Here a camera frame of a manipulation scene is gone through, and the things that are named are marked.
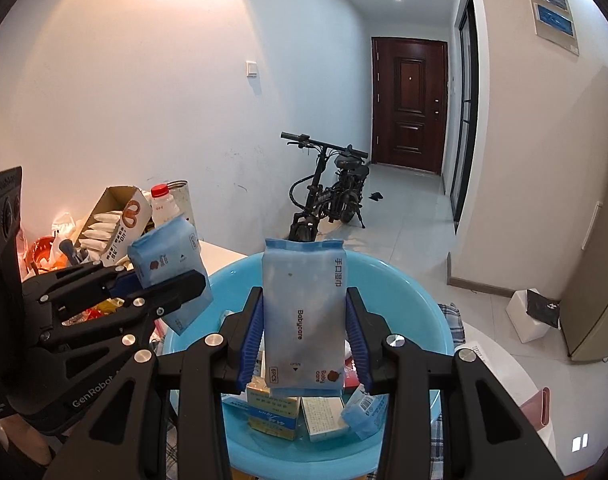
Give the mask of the person left hand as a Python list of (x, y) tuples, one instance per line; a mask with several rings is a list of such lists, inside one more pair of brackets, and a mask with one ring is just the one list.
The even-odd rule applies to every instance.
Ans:
[(49, 466), (52, 462), (50, 446), (45, 438), (20, 415), (14, 414), (0, 420), (0, 426), (22, 453), (36, 464)]

